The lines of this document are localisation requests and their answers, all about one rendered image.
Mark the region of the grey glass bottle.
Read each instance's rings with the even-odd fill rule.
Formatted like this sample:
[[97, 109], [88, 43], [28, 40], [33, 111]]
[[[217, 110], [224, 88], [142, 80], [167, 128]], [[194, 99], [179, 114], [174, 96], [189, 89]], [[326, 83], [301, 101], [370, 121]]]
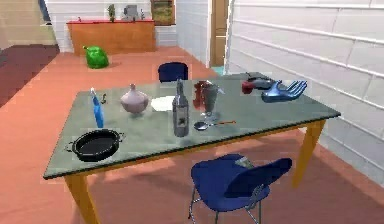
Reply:
[[176, 95], [172, 102], [173, 131], [176, 137], [185, 137], [189, 134], [189, 103], [184, 94], [181, 79], [177, 80]]

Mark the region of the grey glass cup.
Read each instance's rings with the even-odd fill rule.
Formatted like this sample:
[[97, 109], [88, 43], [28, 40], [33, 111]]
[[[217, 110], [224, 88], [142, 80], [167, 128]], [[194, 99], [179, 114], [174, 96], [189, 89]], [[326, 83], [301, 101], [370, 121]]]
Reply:
[[202, 87], [204, 116], [209, 118], [213, 114], [213, 110], [216, 104], [217, 95], [224, 91], [216, 84], [206, 82]]

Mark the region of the white plate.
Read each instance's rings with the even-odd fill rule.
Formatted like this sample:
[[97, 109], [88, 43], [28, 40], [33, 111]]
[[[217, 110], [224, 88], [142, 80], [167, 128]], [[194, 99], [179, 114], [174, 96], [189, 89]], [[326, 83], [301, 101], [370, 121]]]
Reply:
[[151, 106], [157, 112], [171, 111], [173, 108], [172, 106], [173, 100], [174, 100], [173, 96], [163, 96], [163, 97], [153, 98], [151, 100]]

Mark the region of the blue chair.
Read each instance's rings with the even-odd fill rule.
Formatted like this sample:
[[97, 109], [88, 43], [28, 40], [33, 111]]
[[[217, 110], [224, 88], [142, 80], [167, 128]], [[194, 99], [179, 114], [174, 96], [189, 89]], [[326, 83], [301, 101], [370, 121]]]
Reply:
[[193, 190], [188, 218], [196, 224], [193, 205], [202, 201], [215, 212], [214, 224], [220, 213], [245, 209], [255, 224], [261, 224], [262, 200], [270, 193], [270, 185], [292, 167], [291, 158], [280, 158], [253, 169], [235, 164], [240, 154], [201, 161], [191, 168]]
[[188, 79], [188, 66], [182, 62], [168, 62], [158, 67], [159, 81], [172, 82]]

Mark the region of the grey-green top wooden table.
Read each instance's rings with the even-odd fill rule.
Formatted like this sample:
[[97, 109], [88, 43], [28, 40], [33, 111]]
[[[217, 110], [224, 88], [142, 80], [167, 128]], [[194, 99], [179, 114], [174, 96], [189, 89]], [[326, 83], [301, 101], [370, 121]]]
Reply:
[[259, 91], [249, 95], [242, 93], [241, 82], [245, 78], [245, 74], [236, 74], [212, 79], [224, 89], [215, 107], [216, 116], [222, 120], [234, 120], [234, 125], [202, 132], [192, 129], [184, 138], [174, 136], [170, 112], [147, 108], [140, 115], [131, 115], [119, 103], [125, 90], [106, 89], [107, 103], [102, 106], [104, 125], [108, 130], [122, 133], [124, 139], [114, 155], [100, 162], [83, 162], [70, 151], [78, 137], [96, 128], [91, 95], [86, 91], [79, 92], [43, 178], [63, 177], [73, 198], [78, 201], [86, 224], [100, 224], [86, 182], [86, 177], [93, 173], [305, 127], [307, 133], [293, 179], [293, 183], [298, 184], [325, 121], [338, 117], [340, 113], [307, 96], [290, 102], [265, 103]]

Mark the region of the pale pink round vase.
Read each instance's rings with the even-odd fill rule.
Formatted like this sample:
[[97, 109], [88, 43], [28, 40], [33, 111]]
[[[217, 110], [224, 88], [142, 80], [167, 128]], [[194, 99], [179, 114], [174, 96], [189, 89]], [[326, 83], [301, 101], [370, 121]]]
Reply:
[[121, 97], [120, 102], [126, 112], [139, 114], [147, 108], [149, 98], [145, 93], [137, 90], [135, 84], [131, 84], [130, 90]]

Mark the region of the folded paper on chair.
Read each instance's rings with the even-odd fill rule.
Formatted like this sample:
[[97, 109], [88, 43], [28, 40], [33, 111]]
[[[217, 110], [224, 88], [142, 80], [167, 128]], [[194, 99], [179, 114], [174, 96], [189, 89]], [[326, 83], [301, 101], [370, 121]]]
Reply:
[[254, 168], [254, 165], [252, 164], [252, 162], [247, 157], [241, 157], [240, 159], [235, 161], [235, 164], [242, 166], [242, 167], [245, 167], [247, 169], [253, 169]]

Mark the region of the dark grey flat object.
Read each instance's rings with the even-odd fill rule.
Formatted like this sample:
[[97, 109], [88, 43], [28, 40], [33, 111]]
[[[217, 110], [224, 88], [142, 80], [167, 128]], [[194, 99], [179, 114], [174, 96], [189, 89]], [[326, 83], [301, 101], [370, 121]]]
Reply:
[[268, 90], [274, 83], [274, 80], [264, 76], [259, 72], [247, 73], [248, 79], [246, 83], [253, 89]]

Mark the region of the wooden room door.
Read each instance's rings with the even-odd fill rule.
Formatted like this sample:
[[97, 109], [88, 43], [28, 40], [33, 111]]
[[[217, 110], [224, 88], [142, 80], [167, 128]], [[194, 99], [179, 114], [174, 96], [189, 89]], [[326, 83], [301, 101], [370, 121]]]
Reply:
[[212, 0], [210, 66], [224, 65], [229, 0]]

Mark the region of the blue spray bottle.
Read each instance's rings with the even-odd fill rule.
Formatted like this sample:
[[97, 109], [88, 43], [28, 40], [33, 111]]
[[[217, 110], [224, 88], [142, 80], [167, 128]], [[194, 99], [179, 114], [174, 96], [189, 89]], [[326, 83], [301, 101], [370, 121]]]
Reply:
[[91, 88], [90, 93], [92, 96], [92, 102], [93, 102], [93, 112], [94, 112], [94, 117], [96, 121], [96, 125], [98, 128], [103, 128], [104, 127], [104, 117], [103, 117], [103, 112], [101, 108], [101, 104], [98, 100], [98, 97], [96, 95], [95, 89]]

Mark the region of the framed picture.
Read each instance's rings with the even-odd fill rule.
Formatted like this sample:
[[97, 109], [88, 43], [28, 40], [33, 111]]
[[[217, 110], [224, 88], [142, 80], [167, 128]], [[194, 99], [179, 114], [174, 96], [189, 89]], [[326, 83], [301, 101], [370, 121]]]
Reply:
[[157, 26], [175, 24], [174, 0], [151, 0], [152, 19]]

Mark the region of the green bag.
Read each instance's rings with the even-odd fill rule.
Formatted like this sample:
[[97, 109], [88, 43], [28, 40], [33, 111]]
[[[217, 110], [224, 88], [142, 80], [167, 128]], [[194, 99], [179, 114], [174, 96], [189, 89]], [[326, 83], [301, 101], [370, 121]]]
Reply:
[[98, 46], [84, 46], [87, 66], [91, 69], [102, 69], [109, 65], [106, 52]]

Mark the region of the orange counter with red top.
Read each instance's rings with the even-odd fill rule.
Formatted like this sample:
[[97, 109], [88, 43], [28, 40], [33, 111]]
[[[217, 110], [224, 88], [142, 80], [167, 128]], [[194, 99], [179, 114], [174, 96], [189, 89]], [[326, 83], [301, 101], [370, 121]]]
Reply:
[[83, 47], [98, 46], [108, 55], [152, 52], [156, 50], [153, 20], [82, 20], [67, 23], [75, 55]]

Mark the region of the grey appliance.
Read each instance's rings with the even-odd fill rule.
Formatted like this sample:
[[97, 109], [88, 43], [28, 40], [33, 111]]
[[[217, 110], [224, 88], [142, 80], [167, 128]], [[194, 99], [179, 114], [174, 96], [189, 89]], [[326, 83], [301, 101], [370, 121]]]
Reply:
[[138, 19], [138, 10], [136, 5], [127, 5], [123, 11], [123, 20], [136, 21]]

